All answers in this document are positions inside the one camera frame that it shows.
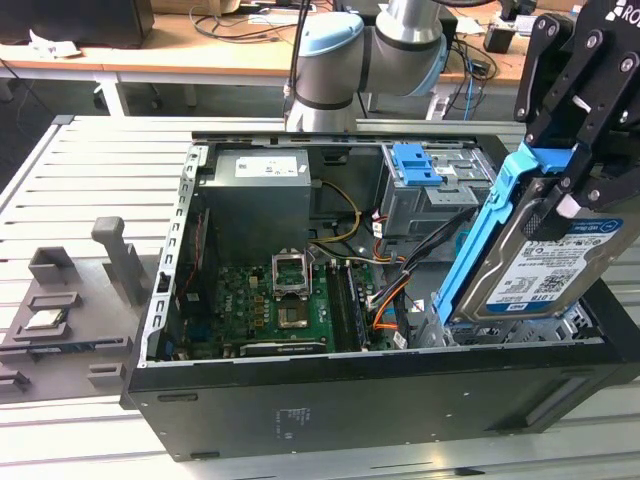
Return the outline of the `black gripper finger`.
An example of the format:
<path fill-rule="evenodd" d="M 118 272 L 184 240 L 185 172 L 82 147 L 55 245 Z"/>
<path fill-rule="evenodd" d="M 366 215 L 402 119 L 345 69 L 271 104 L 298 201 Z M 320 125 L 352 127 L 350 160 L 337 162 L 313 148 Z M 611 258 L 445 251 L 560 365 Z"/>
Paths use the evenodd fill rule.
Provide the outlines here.
<path fill-rule="evenodd" d="M 530 240 L 569 230 L 560 202 L 603 212 L 639 195 L 639 55 L 574 53 L 527 121 L 533 149 L 571 151 L 559 179 L 527 219 Z"/>
<path fill-rule="evenodd" d="M 608 48 L 602 14 L 575 20 L 555 13 L 533 25 L 514 107 L 533 148 L 570 148 L 579 124 L 593 108 L 584 92 Z"/>

